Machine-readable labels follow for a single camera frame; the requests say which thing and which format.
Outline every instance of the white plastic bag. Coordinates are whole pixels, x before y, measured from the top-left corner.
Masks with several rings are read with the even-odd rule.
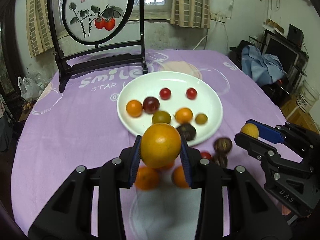
[[[31,102],[41,95],[41,88],[30,78],[18,77],[18,86],[21,90],[21,97],[26,101]]]

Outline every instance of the blue cloth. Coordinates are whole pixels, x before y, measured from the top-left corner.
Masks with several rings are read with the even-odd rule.
[[[281,79],[285,72],[277,56],[262,55],[254,46],[246,46],[242,50],[242,71],[251,77],[260,87],[271,85]]]

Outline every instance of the painted leaf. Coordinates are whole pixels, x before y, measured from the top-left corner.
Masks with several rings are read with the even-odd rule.
[[[69,5],[70,10],[75,10],[77,8],[77,5],[74,2],[71,2]]]
[[[104,18],[119,18],[123,16],[123,10],[117,6],[110,6],[103,11],[102,16]]]
[[[77,18],[77,17],[73,17],[73,18],[71,19],[71,21],[70,21],[70,24],[74,24],[74,23],[76,23],[76,22],[78,22],[78,18]]]
[[[98,6],[94,6],[94,5],[91,6],[91,10],[92,10],[94,13],[99,13],[99,12],[100,12],[100,8],[99,8]]]
[[[85,10],[81,10],[80,11],[80,17],[84,17],[85,16]]]

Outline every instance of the purple tablecloth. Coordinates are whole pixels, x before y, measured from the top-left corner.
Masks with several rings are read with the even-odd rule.
[[[199,150],[212,152],[213,141],[221,136],[233,139],[248,119],[273,127],[285,122],[280,109],[225,55],[208,50],[150,50],[146,61],[150,72],[188,73],[202,79],[219,95],[224,110],[222,125],[212,138],[196,146]],[[15,221],[25,233],[76,166],[85,165],[88,169],[102,166],[119,156],[123,148],[133,145],[134,137],[118,119],[116,100],[122,88],[141,74],[141,67],[136,64],[95,71],[70,79],[63,94],[58,91],[59,74],[54,76],[26,121],[13,164],[12,208]],[[276,148],[283,158],[301,160],[283,145]],[[263,186],[265,178],[260,162],[235,143],[228,160],[228,168],[245,166]],[[163,175],[162,186],[156,191],[145,193],[135,187],[122,190],[127,239],[174,239],[175,235],[193,239],[199,197],[199,190],[174,187],[170,173]],[[97,190],[92,208],[94,235],[97,235],[96,217]],[[165,219],[157,222],[158,217]],[[225,215],[227,233],[228,215]]]

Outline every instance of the checkered curtain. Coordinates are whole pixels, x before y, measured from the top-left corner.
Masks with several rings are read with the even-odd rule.
[[[27,36],[31,57],[53,47],[47,0],[27,0]]]
[[[209,0],[172,0],[171,24],[210,28]]]

